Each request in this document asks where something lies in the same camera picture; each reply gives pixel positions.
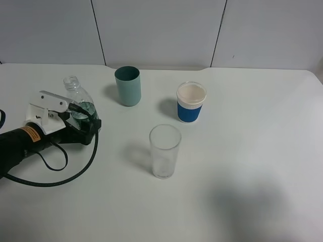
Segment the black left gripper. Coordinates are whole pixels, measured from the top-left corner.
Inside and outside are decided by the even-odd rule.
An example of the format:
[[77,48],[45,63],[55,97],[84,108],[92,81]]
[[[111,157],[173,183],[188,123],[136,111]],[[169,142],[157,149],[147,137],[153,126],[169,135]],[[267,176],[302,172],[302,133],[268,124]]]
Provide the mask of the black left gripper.
[[94,119],[93,124],[90,120],[74,119],[70,112],[48,112],[41,116],[41,142],[44,146],[89,145],[100,129],[100,119]]

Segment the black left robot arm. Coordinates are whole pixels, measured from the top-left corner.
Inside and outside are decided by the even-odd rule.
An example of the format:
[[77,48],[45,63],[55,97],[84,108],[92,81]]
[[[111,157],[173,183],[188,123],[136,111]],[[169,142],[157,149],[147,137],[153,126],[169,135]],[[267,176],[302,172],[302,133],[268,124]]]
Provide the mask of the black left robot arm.
[[67,152],[59,144],[89,145],[95,132],[101,128],[101,120],[96,118],[94,127],[91,121],[83,120],[81,129],[77,129],[68,122],[70,114],[59,114],[65,127],[51,134],[44,134],[37,124],[28,122],[25,126],[1,134],[1,177],[24,159],[37,154],[51,146],[59,148],[68,164]]

